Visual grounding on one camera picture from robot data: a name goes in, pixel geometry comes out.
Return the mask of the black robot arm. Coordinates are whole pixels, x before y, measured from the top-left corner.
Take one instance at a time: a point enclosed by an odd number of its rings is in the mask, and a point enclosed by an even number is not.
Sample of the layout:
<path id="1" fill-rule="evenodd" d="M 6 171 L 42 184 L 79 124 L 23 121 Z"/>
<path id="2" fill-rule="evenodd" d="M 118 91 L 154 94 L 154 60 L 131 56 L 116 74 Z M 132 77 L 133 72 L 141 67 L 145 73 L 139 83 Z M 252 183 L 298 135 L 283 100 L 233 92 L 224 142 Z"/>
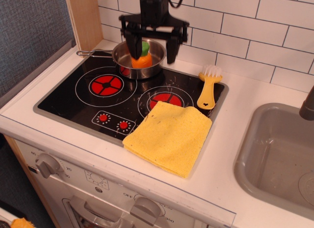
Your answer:
<path id="1" fill-rule="evenodd" d="M 121 15 L 121 34 L 132 58 L 139 58 L 142 52 L 142 38 L 161 39 L 166 41 L 167 63 L 176 60 L 179 47 L 187 41 L 187 28 L 189 22 L 173 17 L 169 7 L 174 5 L 171 0 L 140 0 L 140 13 L 134 15 Z"/>

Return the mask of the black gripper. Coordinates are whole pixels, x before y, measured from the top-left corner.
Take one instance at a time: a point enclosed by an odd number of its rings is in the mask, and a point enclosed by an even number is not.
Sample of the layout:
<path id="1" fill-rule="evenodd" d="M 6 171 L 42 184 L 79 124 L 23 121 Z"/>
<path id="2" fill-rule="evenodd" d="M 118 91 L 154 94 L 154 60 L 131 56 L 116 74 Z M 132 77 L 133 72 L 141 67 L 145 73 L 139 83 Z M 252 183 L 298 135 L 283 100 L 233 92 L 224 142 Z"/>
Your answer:
<path id="1" fill-rule="evenodd" d="M 174 5 L 171 0 L 139 0 L 140 13 L 121 15 L 121 33 L 126 39 L 130 55 L 139 59 L 142 54 L 142 38 L 166 40 L 167 63 L 176 60 L 179 47 L 187 41 L 189 22 L 173 17 L 169 7 L 180 7 L 183 0 Z"/>

